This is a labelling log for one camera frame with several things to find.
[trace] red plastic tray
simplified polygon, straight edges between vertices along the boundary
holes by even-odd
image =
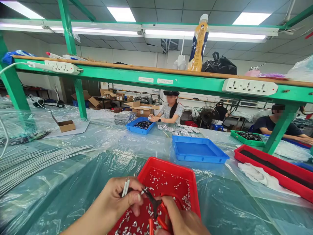
[[[183,203],[185,209],[187,209],[190,202],[190,210],[201,218],[196,175],[193,170],[150,157],[141,170],[138,180],[146,187],[151,187],[149,191],[153,196],[159,196],[161,193],[177,195],[178,198],[175,201],[179,200]],[[118,234],[122,234],[125,230],[131,234],[141,235],[145,232],[149,234],[147,225],[149,224],[149,218],[153,217],[148,213],[149,205],[152,208],[149,199],[145,198],[143,205],[140,207],[139,217],[135,217],[130,209],[127,210],[109,234],[115,234],[117,230],[120,231]]]
[[[290,191],[299,194],[304,199],[310,201],[313,203],[313,190],[282,175],[281,173],[278,173],[277,171],[274,171],[271,168],[268,168],[267,166],[264,166],[263,164],[243,155],[240,153],[240,151],[246,150],[255,156],[259,157],[260,159],[266,160],[280,169],[293,174],[294,176],[297,176],[307,182],[313,182],[313,172],[308,171],[306,169],[303,169],[297,165],[291,164],[289,162],[286,162],[282,159],[279,159],[277,157],[274,157],[272,155],[269,155],[267,153],[264,153],[260,150],[254,149],[248,145],[242,145],[241,147],[235,149],[235,159],[242,163],[251,163],[254,166],[262,167],[265,172],[270,174],[271,176],[274,176],[278,179],[279,184],[284,186],[285,188],[289,189]]]

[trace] black fan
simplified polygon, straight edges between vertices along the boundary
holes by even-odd
[[[203,106],[200,110],[200,117],[207,126],[216,124],[219,120],[218,111],[211,106]]]

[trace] gray t-shirt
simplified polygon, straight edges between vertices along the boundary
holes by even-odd
[[[171,108],[172,108],[172,107],[169,107],[169,104],[168,104],[168,103],[166,103],[166,104],[161,108],[160,113],[161,113],[161,114],[164,114],[164,118],[170,118],[170,111],[171,111]],[[179,104],[177,105],[176,111],[175,111],[175,113],[174,113],[174,114],[177,114],[177,115],[178,115],[178,118],[177,118],[177,120],[176,120],[175,123],[180,124],[180,118],[181,118],[181,116],[182,116],[182,114],[183,114],[183,111],[184,111],[184,107],[183,107],[182,104],[179,103]]]

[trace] black t-shirt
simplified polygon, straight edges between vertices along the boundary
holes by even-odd
[[[275,123],[270,119],[270,116],[260,117],[253,126],[254,133],[262,134],[260,128],[266,127],[269,131],[273,131],[275,127]],[[287,135],[301,135],[301,130],[293,123],[289,124],[285,134]]]
[[[219,114],[219,120],[224,121],[225,114],[227,114],[228,110],[224,108],[223,106],[217,106],[215,109],[218,111]]]

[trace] green metal shelf frame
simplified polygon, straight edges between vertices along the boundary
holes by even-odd
[[[79,8],[83,13],[87,14],[91,21],[94,20],[94,17],[85,11],[82,8],[82,5],[79,4],[78,0],[74,2],[77,3]],[[70,12],[68,10],[67,0],[58,0],[60,14],[62,18],[62,24],[64,28],[64,35],[66,39],[67,49],[70,54],[76,54],[75,41],[72,32]],[[313,13],[313,5],[300,13],[296,19],[291,19],[292,22],[286,24],[285,28],[289,28],[292,25],[300,22],[304,18],[308,17]],[[4,43],[3,37],[0,32],[0,56],[7,52],[6,45]],[[15,62],[27,62],[33,61],[36,63],[44,63],[44,61],[38,60],[25,60],[16,58]],[[216,96],[225,96],[225,93],[222,92],[222,87],[224,79],[221,78],[206,78],[200,76],[186,76],[180,74],[170,74],[170,73],[160,73],[152,71],[138,71],[138,70],[127,70],[127,69],[117,69],[109,67],[95,67],[88,65],[80,65],[80,68],[83,69],[83,72],[77,76],[67,76],[69,79],[74,79],[75,91],[78,99],[78,106],[80,111],[80,116],[83,119],[87,119],[87,113],[85,108],[85,101],[83,98],[82,92],[82,79],[85,80],[96,80],[101,82],[111,82],[119,83],[125,85],[135,85],[143,86],[157,89],[171,89],[177,91],[184,91],[190,93],[198,93],[205,95],[216,95]],[[5,65],[0,63],[0,69],[4,68]],[[40,69],[30,68],[27,65],[18,64],[16,69],[21,72],[29,72],[36,74],[46,74],[50,76],[59,76],[60,74],[54,72],[43,72]],[[153,78],[153,82],[143,82],[139,81],[139,77]],[[4,72],[2,76],[4,85],[8,90],[8,93],[11,97],[12,103],[17,110],[27,110],[30,111],[30,108],[26,102],[26,97],[23,94],[22,86],[18,80],[18,76],[14,68],[11,68]],[[158,82],[158,79],[166,79],[172,81],[170,84],[164,84]],[[283,134],[285,133],[287,127],[291,123],[295,112],[299,106],[303,106],[306,103],[313,103],[311,87],[300,87],[300,86],[290,86],[290,85],[278,85],[277,93],[267,96],[267,97],[257,97],[253,95],[239,95],[239,94],[227,94],[228,97],[240,98],[240,99],[251,99],[257,101],[265,102],[275,102],[286,104],[286,109],[284,114],[279,119],[276,124],[272,135],[267,141],[264,152],[272,154],[277,147],[279,141],[281,140]]]

